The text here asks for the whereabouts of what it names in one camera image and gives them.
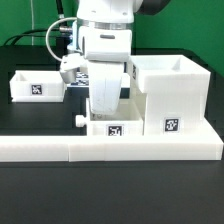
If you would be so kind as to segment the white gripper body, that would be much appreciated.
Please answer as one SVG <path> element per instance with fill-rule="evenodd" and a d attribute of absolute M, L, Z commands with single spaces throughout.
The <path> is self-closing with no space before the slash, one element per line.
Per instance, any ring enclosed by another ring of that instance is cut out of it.
<path fill-rule="evenodd" d="M 118 107 L 124 64 L 89 61 L 87 68 L 91 112 L 113 115 Z"/>

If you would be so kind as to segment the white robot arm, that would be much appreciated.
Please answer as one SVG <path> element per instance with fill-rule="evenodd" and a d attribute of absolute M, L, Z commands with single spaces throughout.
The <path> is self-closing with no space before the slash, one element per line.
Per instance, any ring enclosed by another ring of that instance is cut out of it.
<path fill-rule="evenodd" d="M 93 114 L 116 112 L 131 56 L 134 14 L 156 15 L 171 0 L 77 0 L 77 47 L 87 66 Z"/>

